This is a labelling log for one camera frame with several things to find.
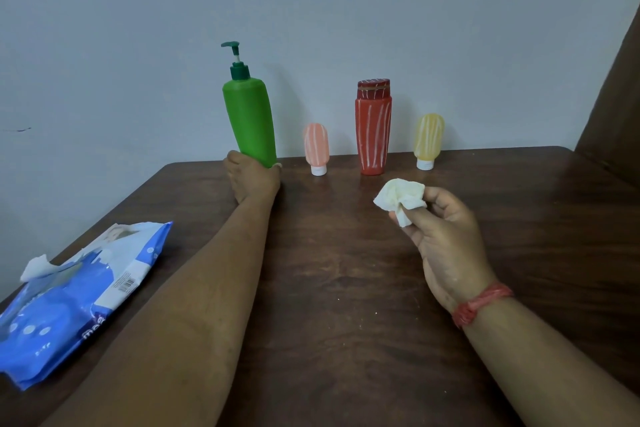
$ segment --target green pump head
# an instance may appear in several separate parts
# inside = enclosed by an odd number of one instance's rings
[[[240,43],[237,41],[229,41],[223,42],[222,44],[220,44],[220,47],[230,47],[234,52],[234,56],[236,57],[236,62],[233,63],[233,66],[231,66],[231,79],[248,80],[249,78],[251,78],[251,75],[249,74],[249,67],[245,65],[245,63],[240,61],[240,50],[238,49],[239,45]]]

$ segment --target pink bottle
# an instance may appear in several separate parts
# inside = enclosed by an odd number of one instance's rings
[[[329,162],[329,140],[326,129],[319,123],[310,123],[303,133],[305,138],[305,157],[311,165],[314,176],[326,174],[326,163]]]
[[[360,172],[377,176],[385,172],[391,126],[391,86],[387,79],[358,82],[356,142]]]

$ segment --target red bottle cap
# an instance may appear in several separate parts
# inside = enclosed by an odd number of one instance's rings
[[[358,99],[380,99],[389,96],[391,96],[391,81],[388,78],[358,82]]]

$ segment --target barcode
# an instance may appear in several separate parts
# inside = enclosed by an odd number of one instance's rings
[[[133,277],[129,277],[124,282],[122,282],[122,284],[120,284],[120,286],[118,287],[118,290],[120,292],[127,293],[135,283],[136,283],[136,279],[134,279]]]

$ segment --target table surface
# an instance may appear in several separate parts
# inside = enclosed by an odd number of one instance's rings
[[[333,156],[314,177],[282,159],[264,265],[220,425],[521,425],[425,284],[420,256],[372,204],[396,177],[446,187],[479,219],[520,300],[640,394],[640,192],[564,148],[410,153],[360,176]],[[175,222],[143,285],[26,392],[0,378],[2,425],[35,426],[68,397],[157,288],[236,204],[221,162],[169,164],[57,257],[113,223]]]

